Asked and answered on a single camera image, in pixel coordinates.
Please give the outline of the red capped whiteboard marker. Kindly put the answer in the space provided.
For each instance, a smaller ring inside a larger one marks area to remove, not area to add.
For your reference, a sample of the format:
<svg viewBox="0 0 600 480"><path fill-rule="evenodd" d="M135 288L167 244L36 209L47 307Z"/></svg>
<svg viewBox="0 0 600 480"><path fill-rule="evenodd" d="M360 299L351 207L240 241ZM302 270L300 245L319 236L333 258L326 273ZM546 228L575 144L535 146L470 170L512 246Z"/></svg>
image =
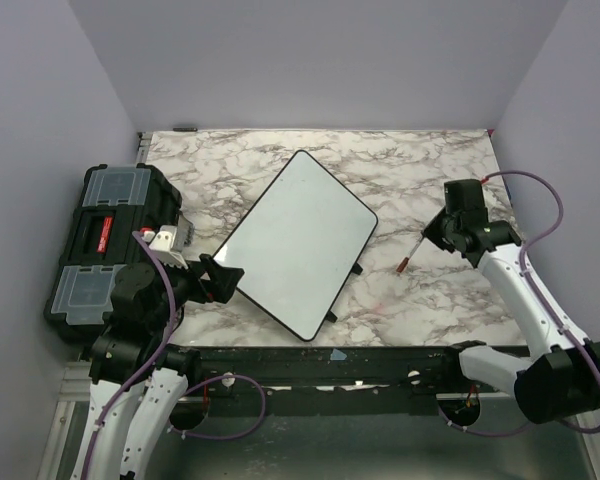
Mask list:
<svg viewBox="0 0 600 480"><path fill-rule="evenodd" d="M401 263L396 268L396 272L397 273L402 273L402 272L404 272L406 270L407 266L409 265L410 260L413 258L413 256L416 254L416 252L418 251L418 249L422 245L423 240L424 240L424 238L420 237L416 241L415 245L411 248L411 250L407 253L407 255L403 258L403 260L401 261Z"/></svg>

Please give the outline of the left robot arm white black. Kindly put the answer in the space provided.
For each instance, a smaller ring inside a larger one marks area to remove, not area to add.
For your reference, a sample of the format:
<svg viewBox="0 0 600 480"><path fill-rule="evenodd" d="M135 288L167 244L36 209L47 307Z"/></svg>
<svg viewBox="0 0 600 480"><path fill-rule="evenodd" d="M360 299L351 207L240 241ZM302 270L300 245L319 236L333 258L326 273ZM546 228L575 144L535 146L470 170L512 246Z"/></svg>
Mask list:
<svg viewBox="0 0 600 480"><path fill-rule="evenodd" d="M170 344L188 302L227 303L244 272L203 254L186 268L132 263L114 277L113 312L91 347L89 412L75 479L141 479L182 395L202 380L200 354Z"/></svg>

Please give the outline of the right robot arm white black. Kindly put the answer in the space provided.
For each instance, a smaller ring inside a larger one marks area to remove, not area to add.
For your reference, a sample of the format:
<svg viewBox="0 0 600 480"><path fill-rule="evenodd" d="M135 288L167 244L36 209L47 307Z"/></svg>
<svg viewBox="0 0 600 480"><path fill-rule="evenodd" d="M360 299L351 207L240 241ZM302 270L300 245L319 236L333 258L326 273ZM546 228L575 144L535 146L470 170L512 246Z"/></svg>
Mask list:
<svg viewBox="0 0 600 480"><path fill-rule="evenodd" d="M533 424L600 409L600 341L560 307L528 258L527 243L507 221L492 221L477 179L449 181L444 205L422 234L457 252L498 292L526 341L526 358L479 341L448 347L440 379L460 392L474 382L513 397Z"/></svg>

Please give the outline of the black plastic toolbox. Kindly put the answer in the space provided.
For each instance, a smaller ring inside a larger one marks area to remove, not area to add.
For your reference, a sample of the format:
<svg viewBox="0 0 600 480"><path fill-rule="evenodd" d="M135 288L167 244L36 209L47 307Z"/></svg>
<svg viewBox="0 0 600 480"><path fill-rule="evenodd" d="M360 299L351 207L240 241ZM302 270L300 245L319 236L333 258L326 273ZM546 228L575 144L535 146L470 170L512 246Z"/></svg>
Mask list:
<svg viewBox="0 0 600 480"><path fill-rule="evenodd" d="M182 195L152 165L87 170L43 315L69 344L90 344L112 312L117 272L144 258L132 233L174 225Z"/></svg>

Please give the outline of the white whiteboard black frame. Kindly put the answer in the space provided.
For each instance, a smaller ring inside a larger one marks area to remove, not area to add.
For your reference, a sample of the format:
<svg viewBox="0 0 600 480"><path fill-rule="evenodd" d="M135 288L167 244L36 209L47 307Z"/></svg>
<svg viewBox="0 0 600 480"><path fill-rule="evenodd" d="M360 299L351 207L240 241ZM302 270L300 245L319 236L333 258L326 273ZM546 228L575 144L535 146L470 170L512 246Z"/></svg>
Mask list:
<svg viewBox="0 0 600 480"><path fill-rule="evenodd" d="M379 223L304 150L295 152L213 255L244 275L238 291L302 341L313 340Z"/></svg>

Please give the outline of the black front mounting rail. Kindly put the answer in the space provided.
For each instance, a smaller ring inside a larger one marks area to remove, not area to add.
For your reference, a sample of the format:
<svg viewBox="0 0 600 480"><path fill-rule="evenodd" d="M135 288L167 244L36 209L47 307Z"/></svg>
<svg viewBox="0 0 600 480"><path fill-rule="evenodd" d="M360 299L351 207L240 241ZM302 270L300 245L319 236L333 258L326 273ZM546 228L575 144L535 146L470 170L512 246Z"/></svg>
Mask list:
<svg viewBox="0 0 600 480"><path fill-rule="evenodd" d="M171 415L192 427L205 417L406 413L436 415L438 400L465 401L471 383L452 373L444 347L203 347L202 377L233 373L186 395Z"/></svg>

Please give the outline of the aluminium frame rail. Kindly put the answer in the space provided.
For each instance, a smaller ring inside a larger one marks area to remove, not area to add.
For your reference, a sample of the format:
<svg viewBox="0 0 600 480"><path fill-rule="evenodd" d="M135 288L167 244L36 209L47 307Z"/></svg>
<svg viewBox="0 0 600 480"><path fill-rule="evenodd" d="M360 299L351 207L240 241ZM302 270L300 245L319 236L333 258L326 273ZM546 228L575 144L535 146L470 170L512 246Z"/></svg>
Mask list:
<svg viewBox="0 0 600 480"><path fill-rule="evenodd" d="M69 362L63 373L37 479L70 479L88 416L89 364Z"/></svg>

